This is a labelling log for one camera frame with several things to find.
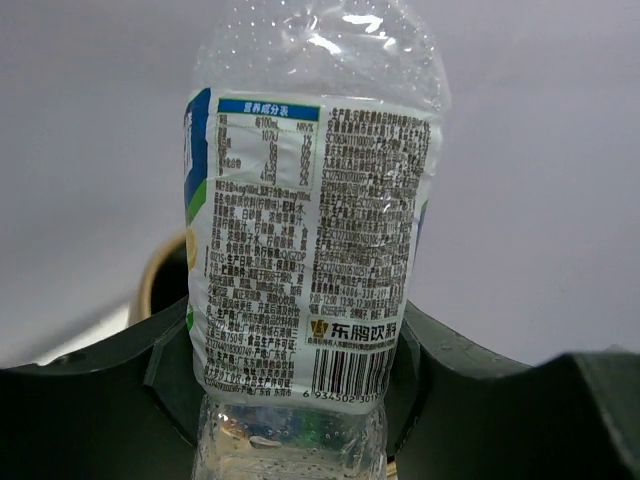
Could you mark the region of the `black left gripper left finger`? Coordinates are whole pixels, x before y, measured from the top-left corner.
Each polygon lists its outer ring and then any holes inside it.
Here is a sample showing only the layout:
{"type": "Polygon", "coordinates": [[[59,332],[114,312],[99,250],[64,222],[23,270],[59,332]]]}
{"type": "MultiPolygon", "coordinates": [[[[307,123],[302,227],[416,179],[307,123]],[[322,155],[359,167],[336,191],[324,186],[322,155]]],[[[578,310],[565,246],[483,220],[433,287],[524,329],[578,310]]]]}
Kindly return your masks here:
{"type": "Polygon", "coordinates": [[[39,366],[1,372],[4,479],[188,479],[200,388],[186,302],[39,366]]]}

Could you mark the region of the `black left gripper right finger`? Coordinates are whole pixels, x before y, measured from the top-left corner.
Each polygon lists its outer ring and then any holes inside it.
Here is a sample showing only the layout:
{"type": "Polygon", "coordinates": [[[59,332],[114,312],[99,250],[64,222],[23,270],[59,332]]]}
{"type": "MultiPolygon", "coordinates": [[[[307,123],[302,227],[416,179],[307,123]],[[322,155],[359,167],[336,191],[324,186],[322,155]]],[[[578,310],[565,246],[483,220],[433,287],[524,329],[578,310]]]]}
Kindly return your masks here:
{"type": "Polygon", "coordinates": [[[639,358],[573,352],[528,366],[408,306],[387,419],[403,479],[635,479],[639,358]]]}

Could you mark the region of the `small bottle green-blue label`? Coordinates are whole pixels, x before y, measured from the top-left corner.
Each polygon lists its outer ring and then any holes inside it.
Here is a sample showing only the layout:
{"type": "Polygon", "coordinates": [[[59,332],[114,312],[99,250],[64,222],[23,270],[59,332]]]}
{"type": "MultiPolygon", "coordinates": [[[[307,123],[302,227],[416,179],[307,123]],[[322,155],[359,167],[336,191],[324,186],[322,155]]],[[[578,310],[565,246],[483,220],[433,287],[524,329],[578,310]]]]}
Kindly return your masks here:
{"type": "Polygon", "coordinates": [[[449,103],[406,1],[229,1],[184,115],[196,479],[382,479],[449,103]]]}

